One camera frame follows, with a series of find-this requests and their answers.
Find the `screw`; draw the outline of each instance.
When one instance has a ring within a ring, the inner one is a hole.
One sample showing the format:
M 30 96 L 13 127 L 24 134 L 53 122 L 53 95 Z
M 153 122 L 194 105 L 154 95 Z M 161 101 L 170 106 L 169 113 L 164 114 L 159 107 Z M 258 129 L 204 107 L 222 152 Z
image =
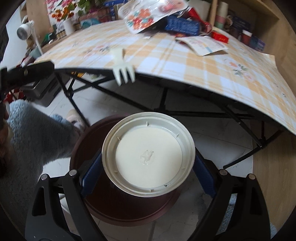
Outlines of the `screw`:
M 226 170 L 224 170 L 224 169 L 221 169 L 221 170 L 219 171 L 219 173 L 220 173 L 222 176 L 226 176 L 228 172 L 227 172 Z
M 69 171 L 70 176 L 75 176 L 76 174 L 77 174 L 77 170 L 75 170 L 75 169 Z
M 41 178 L 41 180 L 43 180 L 43 181 L 46 180 L 46 179 L 47 179 L 47 174 L 43 174 L 40 178 Z
M 255 179 L 256 179 L 256 177 L 255 177 L 254 174 L 249 174 L 249 178 L 250 178 L 251 180 L 255 180 Z

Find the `blue gripper pad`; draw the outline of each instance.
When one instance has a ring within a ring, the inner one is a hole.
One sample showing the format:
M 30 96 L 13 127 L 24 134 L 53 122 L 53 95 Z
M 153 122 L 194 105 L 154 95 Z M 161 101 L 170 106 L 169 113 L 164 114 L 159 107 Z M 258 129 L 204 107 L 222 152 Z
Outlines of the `blue gripper pad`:
M 197 176 L 202 188 L 206 194 L 209 194 L 212 198 L 216 196 L 216 190 L 214 186 L 214 179 L 204 164 L 201 157 L 195 155 L 195 161 L 193 164 L 193 171 Z
M 104 170 L 103 163 L 102 163 L 102 153 L 95 157 L 95 160 L 91 167 L 87 170 L 86 174 L 83 176 L 81 185 L 82 190 L 80 194 L 83 197 L 92 194 L 96 183 Z

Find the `person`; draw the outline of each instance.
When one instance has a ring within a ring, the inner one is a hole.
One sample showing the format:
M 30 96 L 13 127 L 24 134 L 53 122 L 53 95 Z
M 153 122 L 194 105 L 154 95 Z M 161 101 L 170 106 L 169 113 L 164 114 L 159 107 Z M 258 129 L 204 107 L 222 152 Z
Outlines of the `person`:
M 47 116 L 24 100 L 12 102 L 10 115 L 6 113 L 4 118 L 7 124 L 0 130 L 0 156 L 7 169 L 0 178 L 0 204 L 24 235 L 29 204 L 43 166 L 69 157 L 86 126 L 75 110 L 66 119 Z

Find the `white wall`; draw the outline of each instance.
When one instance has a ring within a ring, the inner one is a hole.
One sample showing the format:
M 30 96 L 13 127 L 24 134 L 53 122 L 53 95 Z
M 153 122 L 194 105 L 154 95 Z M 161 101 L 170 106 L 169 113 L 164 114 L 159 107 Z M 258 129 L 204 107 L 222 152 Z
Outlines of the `white wall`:
M 17 36 L 17 29 L 21 23 L 20 8 L 18 8 L 6 25 L 9 42 L 4 53 L 3 61 L 0 63 L 0 68 L 5 66 L 8 69 L 14 68 L 25 56 L 27 42 L 20 40 Z

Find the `person's hand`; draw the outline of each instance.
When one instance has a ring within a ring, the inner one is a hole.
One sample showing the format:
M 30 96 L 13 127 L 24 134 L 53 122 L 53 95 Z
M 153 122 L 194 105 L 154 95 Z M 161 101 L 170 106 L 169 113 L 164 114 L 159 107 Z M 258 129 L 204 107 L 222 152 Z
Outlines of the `person's hand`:
M 7 164 L 9 161 L 9 154 L 6 144 L 6 140 L 9 133 L 9 126 L 6 121 L 9 118 L 9 115 L 6 110 L 6 106 L 4 103 L 0 103 L 0 177 L 2 177 L 6 170 Z

